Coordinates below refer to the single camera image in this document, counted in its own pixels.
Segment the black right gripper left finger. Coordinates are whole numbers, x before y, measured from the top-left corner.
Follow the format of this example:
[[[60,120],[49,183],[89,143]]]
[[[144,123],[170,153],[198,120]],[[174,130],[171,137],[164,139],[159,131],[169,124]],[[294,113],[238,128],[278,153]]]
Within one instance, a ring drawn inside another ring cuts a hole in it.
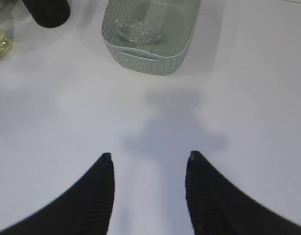
[[[62,195],[0,235],[105,235],[114,198],[112,155],[103,153]]]

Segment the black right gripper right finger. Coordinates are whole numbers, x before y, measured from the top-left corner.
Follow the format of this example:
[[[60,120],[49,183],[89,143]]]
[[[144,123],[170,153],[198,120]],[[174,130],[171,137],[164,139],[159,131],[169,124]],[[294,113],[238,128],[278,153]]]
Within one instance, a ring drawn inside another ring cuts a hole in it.
[[[187,161],[185,198],[196,235],[301,235],[300,225],[246,195],[199,151]]]

